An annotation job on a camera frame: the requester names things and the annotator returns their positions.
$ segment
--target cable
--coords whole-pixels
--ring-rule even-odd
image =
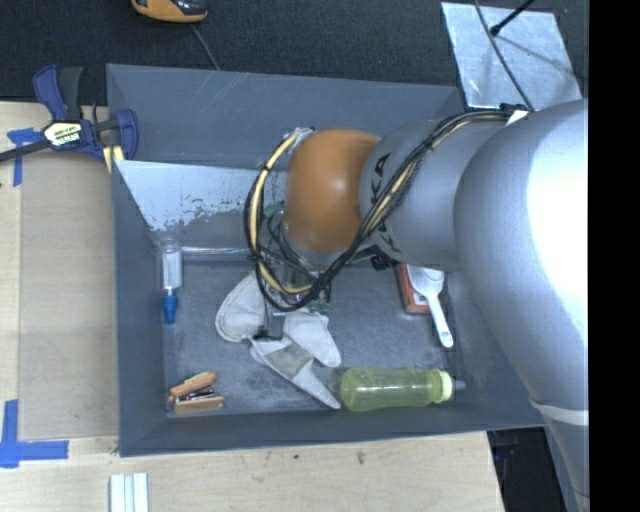
[[[480,5],[478,4],[478,0],[473,0],[473,3],[476,6],[476,11],[478,13],[478,17],[480,18],[480,22],[482,23],[482,28],[484,29],[485,33],[487,34],[487,37],[489,38],[489,42],[491,43],[491,46],[493,46],[493,51],[496,53],[496,56],[498,57],[498,59],[502,63],[502,67],[506,71],[507,75],[509,75],[509,79],[511,80],[511,82],[513,83],[515,88],[517,89],[518,94],[520,94],[520,97],[524,101],[524,104],[526,105],[526,107],[529,110],[531,110],[533,112],[535,109],[533,108],[531,100],[527,97],[525,92],[522,90],[522,88],[520,87],[520,84],[518,84],[518,81],[516,80],[515,76],[513,76],[513,73],[511,72],[511,69],[509,68],[509,66],[507,65],[506,61],[504,60],[504,57],[502,56],[502,53],[498,49],[498,45],[493,40],[493,36],[491,35],[491,31],[489,30],[489,26],[487,25],[487,21],[484,19],[484,15],[482,14],[482,11],[480,10]]]
[[[202,37],[202,34],[200,33],[200,31],[193,24],[191,24],[191,30],[193,30],[193,33],[196,35],[196,37],[198,38],[198,41],[200,41],[200,44],[204,48],[204,51],[207,53],[207,57],[209,57],[211,64],[213,64],[213,69],[215,69],[216,71],[220,71],[220,66],[218,65],[218,61],[213,56],[213,53],[211,53],[211,50],[209,49],[209,45],[204,40],[204,37]]]
[[[438,146],[438,144],[440,144],[444,140],[444,138],[451,135],[465,124],[476,120],[506,121],[512,115],[513,110],[513,107],[505,107],[501,110],[472,111],[444,119],[442,122],[440,122],[435,130],[429,135],[429,137],[423,140],[416,148],[414,148],[410,152],[410,154],[398,167],[389,182],[384,186],[382,193],[376,200],[375,204],[367,212],[367,215],[365,215],[360,228],[358,229],[358,232],[353,239],[353,242],[347,248],[347,250],[345,250],[340,256],[338,256],[323,272],[320,272],[317,277],[310,275],[309,272],[305,270],[305,277],[307,277],[307,279],[314,280],[311,284],[297,288],[286,287],[278,281],[278,279],[275,277],[275,272],[269,266],[269,263],[265,260],[262,254],[269,254],[267,251],[270,252],[270,249],[267,248],[267,251],[265,251],[265,248],[262,247],[258,241],[258,233],[260,231],[261,224],[258,217],[258,211],[261,211],[262,209],[260,198],[262,197],[264,191],[264,184],[266,182],[267,176],[269,172],[271,172],[271,169],[273,168],[273,165],[275,165],[278,158],[280,158],[280,156],[284,154],[287,149],[291,148],[295,144],[295,142],[298,140],[298,137],[303,132],[297,130],[293,134],[288,135],[276,148],[276,150],[271,155],[269,160],[265,163],[264,167],[256,178],[253,186],[251,187],[251,190],[247,195],[243,215],[245,235],[247,237],[249,251],[251,257],[256,262],[256,276],[258,278],[260,290],[265,299],[275,308],[281,311],[289,312],[300,309],[311,301],[316,300],[320,297],[323,291],[325,293],[328,293],[329,286],[338,272],[340,272],[340,270],[351,261],[354,255],[358,252],[361,244],[366,241],[375,230],[378,229],[382,222],[384,222],[384,220],[400,204],[426,155],[433,151],[433,149]],[[284,250],[283,246],[280,244],[280,241],[278,241],[278,245],[280,246],[283,257],[276,257],[276,259],[295,269],[296,266],[298,266],[298,261],[296,260],[295,254],[291,254],[293,251],[291,249],[289,249],[288,251]],[[283,306],[279,301],[275,300],[271,296],[271,294],[266,289],[265,282],[274,291],[281,294],[281,299],[283,299],[283,301],[286,302],[288,306]],[[287,299],[287,295],[294,296],[297,302],[295,304],[290,302]]]
[[[494,37],[497,36],[504,27],[506,27],[509,23],[511,23],[515,18],[520,16],[520,14],[524,12],[524,10],[527,9],[535,1],[536,0],[527,0],[515,11],[509,14],[509,16],[503,19],[500,23],[496,23],[493,27],[491,27],[491,30],[489,31],[491,32],[491,35]]]

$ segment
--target orange stapler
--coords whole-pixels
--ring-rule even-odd
[[[213,390],[215,372],[199,373],[169,390],[169,402],[176,414],[215,411],[224,405],[224,397]]]

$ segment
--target plastic spoon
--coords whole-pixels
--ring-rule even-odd
[[[444,284],[444,272],[425,267],[416,267],[414,265],[407,265],[407,273],[409,274],[409,281],[411,286],[418,293],[424,295],[429,303],[429,309],[431,310],[431,316],[436,324],[438,330],[438,337],[443,347],[453,347],[453,336],[449,331],[449,325],[447,319],[444,317],[442,311],[442,305],[438,295],[442,291],[442,285]]]

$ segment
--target black surface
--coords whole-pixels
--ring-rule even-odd
[[[439,2],[431,0],[212,0],[200,26],[222,69],[455,85]],[[515,8],[520,0],[482,2]],[[83,104],[106,104],[108,62],[209,68],[189,27],[142,23],[128,0],[0,1],[0,98],[33,100],[44,65],[82,65]],[[538,0],[556,15],[588,96],[588,0]],[[542,430],[520,435],[505,482],[508,511],[561,511]]]

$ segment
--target plastic bottle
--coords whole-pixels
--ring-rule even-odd
[[[178,309],[178,289],[182,286],[182,248],[175,240],[163,240],[162,249],[162,312],[164,321],[173,324]]]
[[[342,375],[342,402],[352,411],[385,407],[422,407],[449,400],[454,382],[442,370],[428,368],[349,368]]]

